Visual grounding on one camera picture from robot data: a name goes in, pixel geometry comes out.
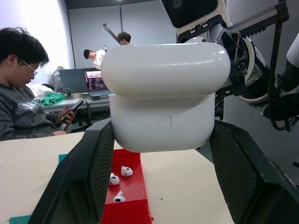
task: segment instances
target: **white earbud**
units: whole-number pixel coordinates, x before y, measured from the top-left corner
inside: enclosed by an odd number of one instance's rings
[[[133,171],[130,167],[122,166],[121,167],[121,175],[122,176],[131,176],[131,175],[133,175]]]
[[[114,202],[125,202],[126,199],[123,197],[123,192],[120,191],[115,198],[113,198]]]
[[[119,177],[116,176],[116,175],[114,175],[114,173],[111,173],[109,184],[110,185],[118,185],[118,184],[120,184]]]

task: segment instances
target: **red tray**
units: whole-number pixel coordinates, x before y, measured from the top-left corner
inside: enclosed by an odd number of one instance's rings
[[[133,175],[123,177],[121,167],[130,167]],[[103,219],[100,224],[151,224],[148,198],[142,172],[140,153],[124,149],[114,150],[112,173],[120,178],[119,185],[109,185]],[[120,192],[125,202],[115,203],[113,198]]]

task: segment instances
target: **white wall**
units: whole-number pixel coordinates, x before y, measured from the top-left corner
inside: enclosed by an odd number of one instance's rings
[[[176,30],[158,0],[121,7],[123,30],[136,45],[176,43]]]
[[[47,83],[57,66],[74,68],[71,35],[64,0],[0,0],[0,29],[25,28],[46,49],[50,62],[33,83]]]
[[[121,6],[123,31],[131,34],[132,42],[141,44],[175,43],[176,33],[160,1],[149,1]],[[69,10],[71,35],[76,68],[94,67],[83,57],[85,49],[107,50],[119,44],[103,29],[106,23],[117,35],[121,32],[119,6]]]
[[[83,57],[85,49],[97,51],[105,44],[107,50],[119,46],[103,28],[106,23],[116,35],[121,31],[119,6],[71,9],[69,16],[77,69],[94,67],[91,60]]]

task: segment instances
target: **white cloth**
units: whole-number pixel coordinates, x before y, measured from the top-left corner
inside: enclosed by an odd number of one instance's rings
[[[98,50],[96,52],[96,57],[94,59],[92,59],[92,62],[94,64],[94,66],[97,68],[97,69],[100,69],[101,68],[101,64],[102,64],[102,60],[103,60],[103,57],[104,55],[106,54],[106,52],[104,50]]]
[[[32,93],[37,99],[43,98],[48,92],[53,92],[52,89],[37,83],[27,86],[31,89]]]

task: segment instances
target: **beige table surface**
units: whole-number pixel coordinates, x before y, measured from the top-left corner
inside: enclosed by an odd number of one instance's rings
[[[30,215],[75,133],[0,142],[0,224]],[[153,224],[233,224],[214,166],[195,150],[141,154]]]

